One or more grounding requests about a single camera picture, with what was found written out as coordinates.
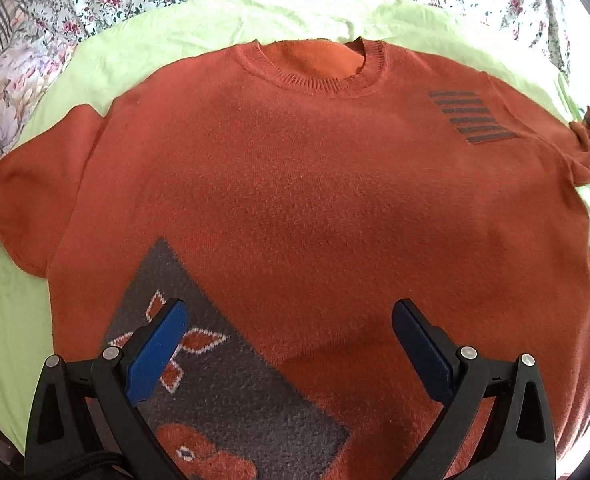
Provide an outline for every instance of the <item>black cable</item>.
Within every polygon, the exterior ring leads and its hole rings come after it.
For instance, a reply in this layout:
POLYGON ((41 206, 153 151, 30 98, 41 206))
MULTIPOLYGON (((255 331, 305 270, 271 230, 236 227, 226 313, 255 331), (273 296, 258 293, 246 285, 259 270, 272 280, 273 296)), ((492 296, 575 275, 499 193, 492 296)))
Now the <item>black cable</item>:
POLYGON ((126 459, 119 453, 111 451, 93 451, 83 456, 72 458, 48 471, 20 477, 22 480, 75 480, 80 476, 100 467, 116 465, 127 470, 126 459))

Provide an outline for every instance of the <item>knit sweater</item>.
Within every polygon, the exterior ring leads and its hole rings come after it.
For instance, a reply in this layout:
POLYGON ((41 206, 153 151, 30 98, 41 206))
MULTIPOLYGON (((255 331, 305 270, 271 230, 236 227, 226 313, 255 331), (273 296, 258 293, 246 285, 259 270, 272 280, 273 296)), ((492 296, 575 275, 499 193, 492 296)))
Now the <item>knit sweater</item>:
MULTIPOLYGON (((140 406, 189 477, 389 479, 440 410, 391 326, 539 364, 558 455, 590 421, 590 135, 380 41, 257 42, 76 107, 0 162, 0 240, 66 360, 169 297, 192 321, 140 406)), ((465 466, 489 405, 453 471, 465 466)))

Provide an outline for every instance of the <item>gray stripe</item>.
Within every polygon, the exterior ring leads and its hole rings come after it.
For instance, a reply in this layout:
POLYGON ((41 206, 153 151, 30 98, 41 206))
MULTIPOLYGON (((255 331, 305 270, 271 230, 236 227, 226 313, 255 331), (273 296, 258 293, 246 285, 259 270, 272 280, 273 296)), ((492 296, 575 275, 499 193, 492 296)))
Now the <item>gray stripe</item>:
POLYGON ((8 10, 4 2, 0 2, 0 28, 6 38, 10 38, 11 30, 11 17, 8 15, 8 10))
POLYGON ((435 101, 436 105, 481 105, 484 102, 481 99, 442 99, 435 101))
POLYGON ((445 114, 489 114, 488 108, 444 108, 445 114))
POLYGON ((432 92, 428 94, 430 97, 442 97, 442 96, 466 96, 476 95, 475 92, 432 92))
POLYGON ((464 123, 496 123, 497 121, 492 117, 454 117, 450 120, 453 124, 464 123))
POLYGON ((485 140, 499 140, 499 139, 512 139, 513 137, 517 137, 517 134, 513 132, 500 132, 498 134, 488 134, 488 135, 478 135, 475 137, 468 137, 466 140, 471 144, 478 144, 479 142, 484 142, 485 140))
POLYGON ((6 25, 3 17, 0 16, 0 52, 6 48, 8 40, 10 39, 10 23, 6 25))
POLYGON ((6 17, 6 21, 10 24, 12 19, 11 19, 11 15, 8 12, 8 9, 6 8, 6 2, 4 0, 0 0, 0 4, 2 6, 1 8, 4 12, 4 16, 6 17))
POLYGON ((465 128, 458 128, 457 131, 460 134, 472 134, 474 132, 505 132, 506 128, 503 126, 467 126, 465 128))

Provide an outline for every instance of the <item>striped patch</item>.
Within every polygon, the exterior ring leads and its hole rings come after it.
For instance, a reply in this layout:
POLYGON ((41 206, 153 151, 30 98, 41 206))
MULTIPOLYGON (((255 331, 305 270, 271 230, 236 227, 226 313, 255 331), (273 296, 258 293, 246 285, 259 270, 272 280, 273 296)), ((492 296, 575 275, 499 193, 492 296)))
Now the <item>striped patch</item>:
POLYGON ((490 110, 484 106, 483 100, 475 92, 444 90, 430 92, 428 96, 442 113, 454 116, 448 118, 448 121, 457 127, 457 131, 470 144, 517 137, 517 134, 497 123, 497 119, 492 117, 490 110))

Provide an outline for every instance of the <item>blue gripper pad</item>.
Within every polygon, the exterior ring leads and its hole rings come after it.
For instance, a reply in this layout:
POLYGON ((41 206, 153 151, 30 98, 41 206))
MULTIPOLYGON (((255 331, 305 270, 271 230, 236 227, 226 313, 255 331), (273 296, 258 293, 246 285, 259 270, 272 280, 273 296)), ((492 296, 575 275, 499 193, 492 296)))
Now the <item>blue gripper pad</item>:
POLYGON ((401 300, 395 304, 393 330, 430 398, 447 404, 454 396, 453 370, 426 330, 440 329, 437 327, 425 329, 420 320, 410 311, 410 307, 406 305, 407 301, 409 300, 401 300))
POLYGON ((128 368, 126 396, 133 406, 153 394, 157 381, 188 330, 188 318, 188 308, 183 301, 177 301, 128 368))

